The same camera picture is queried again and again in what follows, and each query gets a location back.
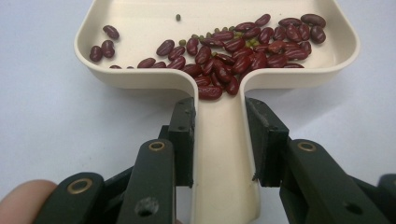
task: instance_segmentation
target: red bean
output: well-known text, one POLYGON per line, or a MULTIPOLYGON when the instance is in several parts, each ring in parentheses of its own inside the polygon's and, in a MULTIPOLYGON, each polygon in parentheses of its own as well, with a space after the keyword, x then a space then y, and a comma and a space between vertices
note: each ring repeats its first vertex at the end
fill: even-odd
POLYGON ((326 26, 326 21, 321 16, 316 14, 305 14, 301 17, 301 21, 312 26, 320 26, 321 28, 326 26))
POLYGON ((103 31, 105 31, 105 33, 108 35, 108 37, 112 38, 112 39, 118 39, 120 37, 119 32, 117 31, 116 28, 114 28, 111 25, 106 25, 103 27, 103 31))
POLYGON ((233 32, 232 31, 220 31, 216 32, 212 35, 213 38, 221 41, 231 40, 233 39, 233 32))
POLYGON ((245 40, 242 38, 236 38, 228 41, 224 44, 224 49, 230 53, 236 52, 237 50, 245 46, 245 40))
POLYGON ((186 59, 183 56, 178 56, 178 58, 174 59, 166 67, 173 69, 182 69, 185 64, 186 64, 186 59))
POLYGON ((173 60, 176 59, 178 56, 183 55, 185 51, 186 51, 186 48, 184 48, 183 46, 175 47, 175 48, 172 49, 172 51, 168 54, 168 59, 169 59, 169 61, 173 61, 173 60))
POLYGON ((157 54, 159 56, 168 55, 172 49, 175 47, 175 41, 168 39, 163 41, 163 43, 157 48, 157 54))
POLYGON ((107 58, 112 58, 116 51, 114 50, 114 43, 111 40, 105 40, 102 43, 102 53, 103 56, 107 58))
POLYGON ((260 29, 260 27, 254 27, 248 31, 246 31, 243 35, 242 38, 244 39, 251 39, 253 37, 256 37, 260 34, 260 32, 262 31, 262 29, 260 29))
POLYGON ((274 29, 271 27, 265 27, 262 29, 262 32, 259 34, 257 39, 261 44, 268 44, 270 39, 274 36, 274 29))
POLYGON ((201 100, 217 100, 222 95, 222 88, 215 86, 198 87, 198 96, 201 100))
POLYGON ((311 28, 311 40, 316 44, 321 44, 326 40, 326 34, 320 26, 311 28))
POLYGON ((210 77, 195 77, 194 80, 199 87, 208 86, 210 83, 212 83, 210 77))
POLYGON ((264 26, 271 20, 271 16, 269 14, 264 14, 260 18, 258 18, 254 23, 258 26, 264 26))
POLYGON ((283 68, 288 62, 288 57, 283 54, 274 54, 268 57, 267 62, 270 68, 283 68))
POLYGON ((236 25, 234 30, 237 32, 246 32, 250 29, 253 29, 254 27, 256 27, 256 23, 247 21, 236 25))
POLYGON ((236 95, 239 91, 239 83, 236 77, 231 77, 230 83, 227 84, 225 87, 225 90, 228 92, 230 95, 236 95))
POLYGON ((278 26, 274 30, 274 40, 284 40, 286 38, 286 29, 282 26, 278 26))
POLYGON ((198 44, 199 41, 197 38, 190 38, 186 45, 187 52, 190 55, 195 56, 198 52, 198 44))
POLYGON ((93 46, 91 48, 90 59, 92 61, 99 62, 102 59, 102 56, 103 56, 102 49, 99 46, 93 46))
POLYGON ((288 49, 285 55, 289 60, 304 60, 308 57, 308 52, 305 49, 288 49))
POLYGON ((186 66, 184 66, 184 68, 181 69, 181 71, 189 74, 191 77, 198 77, 199 75, 202 74, 201 66, 196 63, 186 64, 186 66))
POLYGON ((298 31, 297 27, 292 24, 288 25, 288 27, 286 28, 286 36, 289 40, 294 42, 302 41, 300 32, 298 31))
POLYGON ((285 18, 285 19, 279 21, 278 24, 283 27, 288 27, 290 24, 293 26, 299 26, 299 25, 303 24, 303 22, 297 18, 285 18))
POLYGON ((233 65, 233 73, 234 74, 241 74, 245 72, 251 65, 251 60, 249 56, 240 57, 236 60, 235 64, 233 65))
POLYGON ((209 60, 212 55, 212 49, 208 46, 202 46, 197 55, 195 56, 195 62, 198 64, 204 64, 209 60))

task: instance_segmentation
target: dark bean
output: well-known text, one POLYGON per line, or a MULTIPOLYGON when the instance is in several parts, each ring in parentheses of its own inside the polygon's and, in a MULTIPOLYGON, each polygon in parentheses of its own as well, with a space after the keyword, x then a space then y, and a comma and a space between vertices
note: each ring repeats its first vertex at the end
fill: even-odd
POLYGON ((169 61, 173 61, 173 60, 176 59, 178 56, 183 55, 185 51, 186 51, 186 48, 184 48, 183 46, 175 47, 175 48, 172 49, 172 51, 168 54, 168 59, 169 59, 169 61))
POLYGON ((294 42, 301 42, 301 35, 300 32, 298 31, 297 27, 293 26, 292 24, 288 25, 286 28, 286 37, 294 42))
POLYGON ((236 38, 228 41, 224 44, 224 49, 230 53, 233 53, 245 46, 245 40, 242 38, 236 38))
POLYGON ((250 60, 249 56, 240 57, 236 60, 235 64, 233 65, 233 73, 234 74, 241 74, 245 72, 251 65, 252 61, 250 60))
POLYGON ((159 56, 168 55, 172 49, 175 47, 175 41, 168 39, 163 41, 163 43, 157 48, 157 54, 159 56))
POLYGON ((251 70, 254 71, 256 69, 265 68, 267 67, 267 57, 265 54, 260 51, 254 54, 253 62, 251 63, 251 70))
POLYGON ((271 16, 269 14, 264 14, 260 18, 258 18, 254 23, 258 26, 264 26, 271 20, 271 16))
POLYGON ((236 77, 231 77, 231 81, 225 87, 225 90, 230 95, 236 95, 239 91, 239 83, 236 77))
POLYGON ((212 55, 212 49, 208 46, 201 46, 197 55, 195 56, 195 62, 198 64, 204 64, 209 60, 212 55))
POLYGON ((283 68, 288 62, 288 57, 283 54, 274 54, 268 57, 267 62, 270 68, 283 68))
POLYGON ((233 32, 232 31, 220 31, 217 33, 214 33, 212 35, 213 38, 221 41, 226 41, 226 40, 231 40, 233 39, 233 32))
POLYGON ((102 49, 99 46, 93 46, 91 48, 90 59, 92 61, 99 62, 102 59, 102 56, 103 56, 102 49))
POLYGON ((301 21, 312 26, 318 25, 321 28, 326 26, 326 21, 323 19, 323 17, 316 14, 305 14, 301 17, 301 21))
POLYGON ((238 24, 237 26, 235 26, 235 31, 246 32, 250 29, 253 29, 254 27, 256 27, 256 23, 254 23, 254 22, 251 22, 251 21, 242 22, 242 23, 238 24))
POLYGON ((116 53, 116 51, 114 50, 114 43, 111 40, 105 40, 102 43, 102 53, 103 56, 107 57, 107 58, 111 58, 114 56, 114 54, 116 53))
POLYGON ((106 25, 103 27, 103 31, 105 31, 105 33, 108 35, 108 37, 112 38, 112 39, 118 39, 120 37, 119 32, 117 31, 116 28, 114 28, 111 25, 106 25))
POLYGON ((145 60, 142 60, 138 65, 137 68, 150 68, 152 65, 155 64, 155 59, 153 58, 147 58, 145 60))
POLYGON ((303 41, 309 40, 309 26, 307 24, 299 26, 298 31, 300 32, 300 36, 303 41))
POLYGON ((174 59, 171 63, 169 63, 166 68, 173 69, 182 69, 186 64, 186 59, 183 56, 178 56, 178 58, 174 59))
POLYGON ((199 87, 208 86, 210 83, 212 83, 210 77, 195 77, 194 80, 199 87))
POLYGON ((299 25, 303 24, 303 22, 297 18, 285 18, 285 19, 279 21, 278 24, 283 27, 288 27, 290 24, 294 25, 294 26, 299 26, 299 25))
POLYGON ((152 65, 151 68, 166 68, 166 63, 165 62, 157 62, 154 65, 152 65))
POLYGON ((260 27, 254 27, 253 29, 250 29, 248 31, 246 31, 243 35, 242 38, 244 39, 251 39, 253 37, 256 37, 260 34, 260 32, 262 31, 262 29, 260 29, 260 27))
POLYGON ((186 45, 187 52, 195 56, 198 52, 198 44, 199 40, 197 38, 190 38, 186 45))
POLYGON ((273 36, 274 29, 271 27, 265 27, 264 29, 262 29, 257 39, 261 44, 268 44, 273 36))
POLYGON ((278 26, 274 30, 274 40, 284 40, 286 38, 286 29, 282 26, 278 26))
POLYGON ((326 34, 320 26, 311 28, 311 40, 316 44, 321 44, 326 40, 326 34))
POLYGON ((217 100, 222 95, 222 88, 216 86, 198 87, 198 96, 201 100, 217 100))
POLYGON ((196 63, 186 64, 186 66, 184 66, 184 68, 181 69, 181 71, 189 74, 191 77, 198 77, 199 75, 202 74, 201 66, 196 63))
POLYGON ((308 57, 308 52, 305 49, 288 49, 285 55, 289 60, 304 60, 308 57))

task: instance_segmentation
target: white surface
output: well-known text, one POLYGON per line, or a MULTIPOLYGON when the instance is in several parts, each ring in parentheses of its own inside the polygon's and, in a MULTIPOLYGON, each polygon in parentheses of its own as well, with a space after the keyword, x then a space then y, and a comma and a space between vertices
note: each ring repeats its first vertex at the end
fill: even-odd
MULTIPOLYGON (((396 173, 396 33, 390 26, 396 3, 338 3, 361 39, 358 59, 317 88, 247 95, 271 106, 291 138, 322 144, 348 174, 376 184, 382 174, 396 173)), ((94 78, 73 51, 90 4, 0 2, 0 198, 30 179, 119 173, 187 96, 119 90, 94 78)), ((191 191, 177 193, 177 216, 187 223, 191 191)), ((254 223, 287 223, 278 189, 261 193, 262 215, 254 223)))

